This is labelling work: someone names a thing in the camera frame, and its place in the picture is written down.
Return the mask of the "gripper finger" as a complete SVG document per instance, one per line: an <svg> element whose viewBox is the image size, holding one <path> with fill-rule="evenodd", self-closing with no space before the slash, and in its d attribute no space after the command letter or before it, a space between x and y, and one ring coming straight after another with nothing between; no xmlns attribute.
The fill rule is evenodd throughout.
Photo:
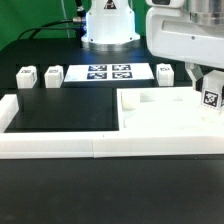
<svg viewBox="0 0 224 224"><path fill-rule="evenodd" d="M192 87L195 91L202 89L203 73L198 64L185 63L185 69L190 79L192 80Z"/></svg>

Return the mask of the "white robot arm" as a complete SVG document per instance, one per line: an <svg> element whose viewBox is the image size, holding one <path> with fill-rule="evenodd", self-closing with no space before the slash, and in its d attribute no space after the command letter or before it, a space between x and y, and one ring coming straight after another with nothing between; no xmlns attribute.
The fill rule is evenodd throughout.
<svg viewBox="0 0 224 224"><path fill-rule="evenodd" d="M202 65L224 69L224 0L145 0L152 55L183 61L192 80ZM115 51L140 39L128 0L91 0L82 46Z"/></svg>

